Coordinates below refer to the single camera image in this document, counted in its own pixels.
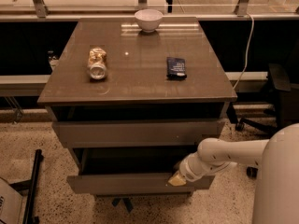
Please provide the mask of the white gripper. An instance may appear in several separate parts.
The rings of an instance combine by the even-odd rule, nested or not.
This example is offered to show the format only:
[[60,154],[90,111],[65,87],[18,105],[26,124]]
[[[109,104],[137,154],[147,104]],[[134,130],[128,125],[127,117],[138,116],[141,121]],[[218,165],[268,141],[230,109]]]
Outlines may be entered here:
[[168,183],[174,187],[184,186],[186,181],[195,182],[216,170],[216,165],[202,161],[197,153],[193,153],[181,161],[178,171],[169,178]]

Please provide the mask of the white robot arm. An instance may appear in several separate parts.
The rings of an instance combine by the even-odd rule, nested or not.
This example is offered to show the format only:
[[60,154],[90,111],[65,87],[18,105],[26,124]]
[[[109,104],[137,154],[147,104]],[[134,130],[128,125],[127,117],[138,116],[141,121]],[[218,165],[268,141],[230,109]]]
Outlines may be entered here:
[[202,140],[168,179],[184,186],[238,164],[257,169],[252,224],[299,224],[299,124],[269,139],[228,142]]

